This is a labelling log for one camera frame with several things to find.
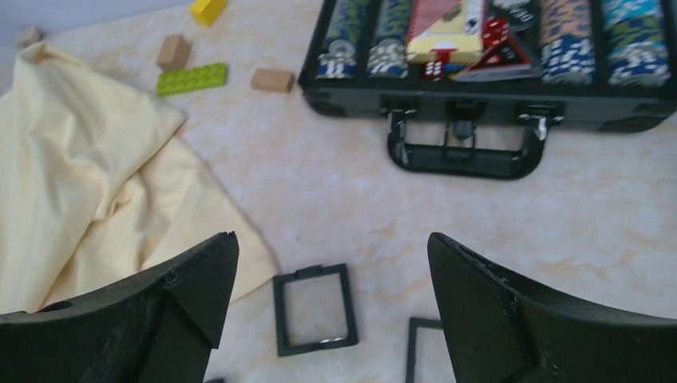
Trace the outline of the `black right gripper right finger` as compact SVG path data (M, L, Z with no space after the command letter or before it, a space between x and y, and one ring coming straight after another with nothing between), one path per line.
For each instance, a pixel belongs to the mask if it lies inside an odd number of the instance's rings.
M675 381L674 319L555 290L438 232L427 254L457 381Z

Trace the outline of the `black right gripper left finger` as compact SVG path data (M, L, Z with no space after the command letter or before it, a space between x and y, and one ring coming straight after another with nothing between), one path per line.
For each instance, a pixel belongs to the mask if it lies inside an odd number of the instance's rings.
M223 232L88 294L3 314L2 381L202 381L238 258L236 235Z

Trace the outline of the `cream yellow t-shirt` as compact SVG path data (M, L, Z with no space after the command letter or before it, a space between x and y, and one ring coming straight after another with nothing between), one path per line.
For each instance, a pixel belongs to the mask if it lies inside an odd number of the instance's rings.
M221 231L232 298L278 271L263 237L178 136L185 114L42 42L1 98L1 311L35 312L165 262Z

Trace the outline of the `green long lego brick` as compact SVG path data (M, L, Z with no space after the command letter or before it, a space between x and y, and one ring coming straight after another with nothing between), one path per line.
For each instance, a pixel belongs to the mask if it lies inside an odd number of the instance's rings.
M189 69L162 73L156 83L156 94L161 97L225 86L228 65L217 62Z

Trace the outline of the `wooden block on green brick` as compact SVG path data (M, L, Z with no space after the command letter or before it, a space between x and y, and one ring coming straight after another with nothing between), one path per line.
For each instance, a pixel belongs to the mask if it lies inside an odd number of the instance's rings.
M182 34L172 34L164 38L156 65L162 72L184 69L188 63L192 45Z

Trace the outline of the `black open carrying case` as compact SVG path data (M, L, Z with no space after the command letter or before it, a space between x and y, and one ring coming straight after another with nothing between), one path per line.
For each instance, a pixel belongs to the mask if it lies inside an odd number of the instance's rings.
M392 161L409 172L516 180L540 163L552 128L594 132L637 133L658 126L676 110L676 80L665 85L614 86L608 84L604 64L602 7L591 4L596 71L588 85L545 84L538 77L508 79L507 69L491 67L478 81L427 80L422 65L407 75L373 78L367 58L373 44L379 1L364 9L356 67L347 78L320 79L319 60L336 2L323 3L307 51L299 85L307 103L317 112L337 117L385 117L386 147ZM520 126L522 145L513 151L448 144L411 144L406 140L410 119L445 124L446 135L473 139L478 127L491 124Z

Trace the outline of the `yellow lego brick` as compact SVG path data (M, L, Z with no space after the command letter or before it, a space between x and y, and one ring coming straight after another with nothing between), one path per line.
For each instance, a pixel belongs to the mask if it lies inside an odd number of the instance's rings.
M189 7L193 20L201 26L211 26L227 5L226 0L195 0Z

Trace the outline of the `black square frame right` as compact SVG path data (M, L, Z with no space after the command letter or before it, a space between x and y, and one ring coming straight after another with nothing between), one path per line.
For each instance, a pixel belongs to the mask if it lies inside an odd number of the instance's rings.
M430 340L435 337L430 331L442 330L441 321L431 318L411 317L408 325L406 348L405 382L440 382L448 377L448 371L440 367L440 361L434 355L434 348L430 348Z

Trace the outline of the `black square frame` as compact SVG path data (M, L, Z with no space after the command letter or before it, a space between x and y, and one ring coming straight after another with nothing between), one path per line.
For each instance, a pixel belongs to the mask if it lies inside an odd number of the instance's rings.
M277 354L290 357L359 343L345 263L310 266L272 279Z
M430 348L430 340L435 337L430 331L442 330L441 321L431 318L411 317L408 325L406 348L405 382L440 382L448 377L448 371L440 367L440 361L434 355L434 348Z

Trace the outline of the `black square frame centre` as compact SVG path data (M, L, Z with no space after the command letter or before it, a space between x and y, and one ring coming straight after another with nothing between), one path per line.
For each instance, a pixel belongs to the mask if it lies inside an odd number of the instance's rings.
M359 343L345 263L310 266L272 279L277 354L290 357Z

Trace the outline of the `wooden block near frame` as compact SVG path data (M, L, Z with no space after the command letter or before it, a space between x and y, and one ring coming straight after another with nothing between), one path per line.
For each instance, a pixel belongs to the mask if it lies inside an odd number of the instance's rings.
M294 83L295 74L285 69L258 68L250 80L253 89L277 93L289 93Z

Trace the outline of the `wooden block by wall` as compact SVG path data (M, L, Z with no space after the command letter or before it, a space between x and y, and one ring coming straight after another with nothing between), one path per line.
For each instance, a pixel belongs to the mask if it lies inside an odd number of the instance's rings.
M44 38L43 30L38 26L29 26L20 30L15 37L15 45L19 49L25 49L39 43Z

